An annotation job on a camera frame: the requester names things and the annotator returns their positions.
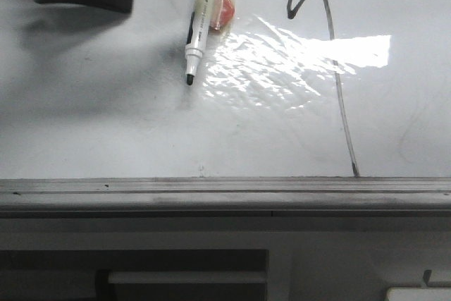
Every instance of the metal ledge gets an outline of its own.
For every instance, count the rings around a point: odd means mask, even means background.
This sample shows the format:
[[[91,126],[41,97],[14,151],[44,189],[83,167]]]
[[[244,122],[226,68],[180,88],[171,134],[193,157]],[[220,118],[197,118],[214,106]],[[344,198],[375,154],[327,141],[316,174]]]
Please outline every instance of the metal ledge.
[[[451,211],[451,178],[0,180],[0,213]]]

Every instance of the whiteboard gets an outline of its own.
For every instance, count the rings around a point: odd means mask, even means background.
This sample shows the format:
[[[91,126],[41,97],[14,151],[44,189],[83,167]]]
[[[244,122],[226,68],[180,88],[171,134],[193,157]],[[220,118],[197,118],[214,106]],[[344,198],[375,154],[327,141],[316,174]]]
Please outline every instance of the whiteboard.
[[[193,1],[135,0],[123,16],[0,0],[0,178],[352,176],[339,51],[361,174],[451,174],[450,0],[329,0],[333,46],[321,0],[294,20],[287,0],[235,0],[188,87]]]

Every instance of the black line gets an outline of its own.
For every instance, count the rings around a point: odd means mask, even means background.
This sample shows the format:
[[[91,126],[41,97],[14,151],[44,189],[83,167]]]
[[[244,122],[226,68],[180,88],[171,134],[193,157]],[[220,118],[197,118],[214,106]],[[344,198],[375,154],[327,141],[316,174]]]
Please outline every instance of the black line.
[[[288,19],[295,18],[295,16],[297,15],[297,12],[301,9],[301,7],[305,1],[306,0],[300,0],[299,3],[297,3],[297,5],[293,8],[292,7],[293,0],[288,0],[288,4],[287,4]],[[333,28],[333,19],[332,19],[332,13],[330,11],[329,0],[323,0],[323,3],[324,3],[324,9],[326,10],[327,23],[328,23],[328,29],[329,29],[329,37],[330,37],[330,40],[333,41],[333,40],[335,40],[335,30]],[[338,62],[336,60],[333,60],[333,65],[335,67],[334,74],[335,74],[335,82],[336,82],[337,94],[338,94],[338,103],[340,105],[340,114],[341,114],[341,119],[342,119],[342,123],[343,123],[343,128],[345,129],[347,148],[349,150],[350,158],[351,158],[351,162],[352,162],[352,171],[356,178],[360,178],[359,166],[357,164],[357,158],[355,156],[354,147],[352,145],[350,127],[347,122],[347,115],[346,115],[346,108],[345,108],[345,100],[343,99],[343,88],[342,88],[341,77],[340,77],[340,74],[338,74],[338,72],[336,71],[338,68]]]

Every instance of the white marker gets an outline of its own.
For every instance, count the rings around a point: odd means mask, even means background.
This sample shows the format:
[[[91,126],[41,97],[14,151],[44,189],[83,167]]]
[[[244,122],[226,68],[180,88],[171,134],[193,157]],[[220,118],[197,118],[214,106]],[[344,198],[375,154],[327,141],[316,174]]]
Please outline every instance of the white marker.
[[[192,85],[197,73],[197,67],[204,56],[206,39],[209,35],[210,20],[215,0],[196,0],[191,17],[185,56],[187,61],[187,84]]]

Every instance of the black marker tip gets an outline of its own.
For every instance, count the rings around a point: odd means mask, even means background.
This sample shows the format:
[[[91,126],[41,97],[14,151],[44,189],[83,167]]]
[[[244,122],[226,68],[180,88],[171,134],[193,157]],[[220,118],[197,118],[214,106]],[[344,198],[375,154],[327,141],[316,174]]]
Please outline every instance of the black marker tip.
[[[194,82],[194,76],[193,74],[187,74],[186,75],[186,83],[191,86],[192,83]]]
[[[352,171],[354,172],[355,178],[360,178],[359,168],[357,167],[357,164],[354,162],[352,162]]]

